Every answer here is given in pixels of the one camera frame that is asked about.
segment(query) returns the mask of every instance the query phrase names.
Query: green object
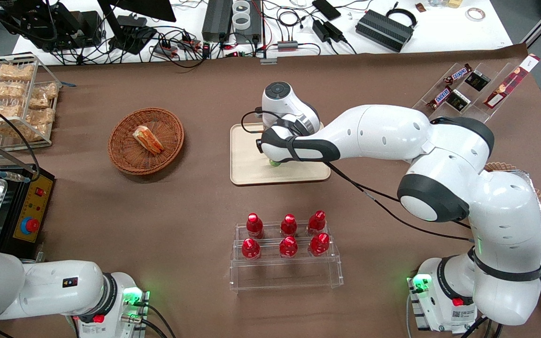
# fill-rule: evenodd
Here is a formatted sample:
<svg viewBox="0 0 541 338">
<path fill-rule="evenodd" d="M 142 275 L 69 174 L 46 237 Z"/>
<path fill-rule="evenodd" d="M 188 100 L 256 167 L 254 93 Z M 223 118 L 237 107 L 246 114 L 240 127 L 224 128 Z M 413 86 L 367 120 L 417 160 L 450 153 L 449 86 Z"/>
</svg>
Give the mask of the green object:
<svg viewBox="0 0 541 338">
<path fill-rule="evenodd" d="M 429 283 L 431 283 L 431 276 L 428 274 L 418 274 L 412 279 L 415 289 L 427 290 L 429 289 Z"/>
</svg>

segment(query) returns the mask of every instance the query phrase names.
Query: acrylic display stand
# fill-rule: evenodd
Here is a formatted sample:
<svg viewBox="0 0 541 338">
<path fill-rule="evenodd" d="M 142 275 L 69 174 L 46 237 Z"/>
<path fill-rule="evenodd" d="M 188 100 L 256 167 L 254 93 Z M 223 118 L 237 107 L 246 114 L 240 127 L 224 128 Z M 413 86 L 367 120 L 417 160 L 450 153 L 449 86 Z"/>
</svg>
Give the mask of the acrylic display stand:
<svg viewBox="0 0 541 338">
<path fill-rule="evenodd" d="M 287 289 L 292 287 L 343 285 L 340 253 L 331 236 L 328 225 L 324 232 L 330 235 L 329 250 L 319 257 L 309 254 L 308 246 L 312 237 L 306 234 L 308 220 L 297 220 L 298 231 L 294 236 L 298 252 L 292 258 L 279 255 L 279 243 L 283 240 L 279 229 L 281 222 L 264 223 L 264 238 L 257 239 L 261 256 L 253 261 L 243 257 L 241 246 L 248 238 L 245 223 L 235 227 L 230 267 L 230 289 L 232 291 Z"/>
<path fill-rule="evenodd" d="M 453 90 L 458 90 L 458 92 L 463 94 L 471 101 L 462 109 L 462 111 L 454 109 L 448 102 L 445 101 L 435 111 L 428 107 L 427 103 L 431 102 L 436 96 L 438 96 L 438 94 L 440 94 L 440 92 L 442 92 L 442 90 L 444 90 L 445 86 L 448 85 L 444 82 L 444 78 L 456 73 L 462 67 L 464 67 L 463 64 L 455 63 L 449 69 L 449 71 L 444 73 L 438 82 L 412 108 L 423 112 L 425 115 L 427 115 L 427 117 L 429 117 L 429 120 L 444 116 L 470 117 L 483 123 L 487 122 L 494 115 L 494 113 L 496 113 L 496 111 L 502 107 L 507 98 L 504 98 L 504 100 L 496 105 L 496 107 L 493 109 L 485 105 L 483 102 L 485 102 L 487 97 L 494 90 L 496 90 L 502 81 L 504 81 L 504 79 L 517 67 L 511 63 L 507 63 L 502 70 L 495 71 L 483 63 L 480 63 L 476 67 L 475 65 L 471 65 L 474 70 L 477 70 L 488 77 L 490 82 L 480 92 L 478 92 L 475 90 L 475 88 L 464 81 L 470 75 L 470 73 L 466 73 L 463 77 L 461 77 L 461 79 L 458 79 L 453 84 L 449 85 L 450 88 Z"/>
</svg>

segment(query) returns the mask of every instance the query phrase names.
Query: red emergency button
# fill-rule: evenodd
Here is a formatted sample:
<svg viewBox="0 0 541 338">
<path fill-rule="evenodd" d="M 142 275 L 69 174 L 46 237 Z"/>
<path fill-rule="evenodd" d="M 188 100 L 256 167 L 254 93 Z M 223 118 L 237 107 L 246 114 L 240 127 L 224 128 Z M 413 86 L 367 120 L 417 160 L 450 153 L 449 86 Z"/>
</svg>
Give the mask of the red emergency button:
<svg viewBox="0 0 541 338">
<path fill-rule="evenodd" d="M 39 230 L 39 221 L 35 220 L 34 218 L 28 220 L 26 222 L 26 229 L 30 233 L 33 233 L 33 232 Z"/>
</svg>

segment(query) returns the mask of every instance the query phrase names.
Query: wooden tray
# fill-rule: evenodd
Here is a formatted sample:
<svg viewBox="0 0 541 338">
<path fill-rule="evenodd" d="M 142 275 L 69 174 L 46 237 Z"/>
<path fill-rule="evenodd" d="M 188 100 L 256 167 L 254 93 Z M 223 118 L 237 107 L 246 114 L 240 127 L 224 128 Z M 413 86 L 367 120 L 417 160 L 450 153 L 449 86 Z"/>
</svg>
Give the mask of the wooden tray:
<svg viewBox="0 0 541 338">
<path fill-rule="evenodd" d="M 262 123 L 247 123 L 250 131 L 261 131 Z M 231 182 L 235 185 L 281 184 L 326 180 L 331 170 L 320 162 L 288 162 L 273 167 L 256 147 L 259 133 L 247 133 L 241 124 L 231 127 Z"/>
</svg>

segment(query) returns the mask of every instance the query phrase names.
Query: smartphone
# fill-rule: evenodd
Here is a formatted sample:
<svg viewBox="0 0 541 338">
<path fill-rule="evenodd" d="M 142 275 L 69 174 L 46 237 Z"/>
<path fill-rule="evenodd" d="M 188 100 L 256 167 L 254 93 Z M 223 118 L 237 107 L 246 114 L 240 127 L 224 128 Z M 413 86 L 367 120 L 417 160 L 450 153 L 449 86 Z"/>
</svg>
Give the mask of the smartphone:
<svg viewBox="0 0 541 338">
<path fill-rule="evenodd" d="M 335 7 L 331 6 L 327 0 L 314 0 L 312 6 L 315 6 L 329 21 L 332 21 L 341 15 L 341 13 Z"/>
</svg>

